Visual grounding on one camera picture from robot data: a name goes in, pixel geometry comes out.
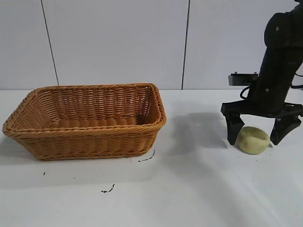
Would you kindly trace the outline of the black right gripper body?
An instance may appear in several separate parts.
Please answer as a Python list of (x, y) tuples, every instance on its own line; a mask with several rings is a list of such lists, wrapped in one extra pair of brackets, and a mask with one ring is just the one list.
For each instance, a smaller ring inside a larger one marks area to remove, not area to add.
[(285, 99), (293, 78), (303, 62), (302, 48), (274, 50), (268, 48), (259, 76), (249, 88), (246, 99), (222, 103), (221, 113), (248, 114), (267, 118), (303, 115), (303, 106), (286, 104)]

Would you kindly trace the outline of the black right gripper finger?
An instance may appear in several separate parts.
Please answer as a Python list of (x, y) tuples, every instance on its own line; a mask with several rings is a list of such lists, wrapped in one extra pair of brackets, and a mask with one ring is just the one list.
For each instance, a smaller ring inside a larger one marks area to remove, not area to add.
[(237, 113), (226, 115), (225, 119), (227, 124), (227, 140), (231, 145), (235, 145), (244, 122), (241, 119), (241, 115)]
[(287, 134), (299, 127), (301, 122), (298, 116), (276, 118), (270, 135), (271, 142), (277, 146)]

